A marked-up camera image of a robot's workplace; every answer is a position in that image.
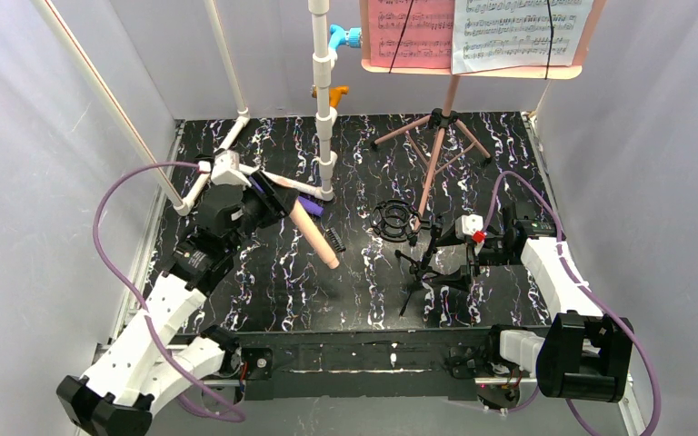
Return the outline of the pink microphone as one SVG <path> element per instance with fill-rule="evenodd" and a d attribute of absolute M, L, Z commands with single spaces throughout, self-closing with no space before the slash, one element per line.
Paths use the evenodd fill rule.
<path fill-rule="evenodd" d="M 306 241 L 314 249 L 320 260 L 330 269 L 336 269 L 340 262 L 329 242 L 318 230 L 315 223 L 300 203 L 299 198 L 295 199 L 292 211 L 289 213 L 291 221 L 295 224 Z"/>

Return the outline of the purple microphone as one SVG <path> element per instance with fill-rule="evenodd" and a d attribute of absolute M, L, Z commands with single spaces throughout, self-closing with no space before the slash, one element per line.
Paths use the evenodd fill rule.
<path fill-rule="evenodd" d="M 298 197 L 299 203 L 304 207 L 306 212 L 315 217 L 322 217 L 324 213 L 324 208 L 322 205 L 305 198 L 303 196 Z"/>

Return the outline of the black tripod mic stand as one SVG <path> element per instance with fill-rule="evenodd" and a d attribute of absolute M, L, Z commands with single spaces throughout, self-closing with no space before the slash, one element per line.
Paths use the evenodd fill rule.
<path fill-rule="evenodd" d="M 419 232 L 427 230 L 430 240 L 420 260 L 402 253 L 399 249 L 394 251 L 394 257 L 410 263 L 409 273 L 416 282 L 444 286 L 444 275 L 431 266 L 438 252 L 437 243 L 443 235 L 444 218 L 441 214 L 425 220 L 411 204 L 399 199 L 391 199 L 381 201 L 375 206 L 371 213 L 370 224 L 374 233 L 384 241 L 407 243 L 411 247 L 416 246 Z"/>

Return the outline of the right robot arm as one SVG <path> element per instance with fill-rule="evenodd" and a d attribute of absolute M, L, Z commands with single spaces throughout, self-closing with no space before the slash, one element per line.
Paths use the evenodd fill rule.
<path fill-rule="evenodd" d="M 524 327 L 494 326 L 485 342 L 451 357 L 454 375 L 469 367 L 503 368 L 536 379 L 540 392 L 552 398 L 617 402 L 624 394 L 633 343 L 632 326 L 606 314 L 581 290 L 583 281 L 572 266 L 557 228 L 520 213 L 515 205 L 501 211 L 503 229 L 482 229 L 479 215 L 464 215 L 449 229 L 441 218 L 431 225 L 427 250 L 463 244 L 466 263 L 450 274 L 428 273 L 430 284 L 469 290 L 483 268 L 522 265 L 531 274 L 552 325 L 541 336 Z"/>

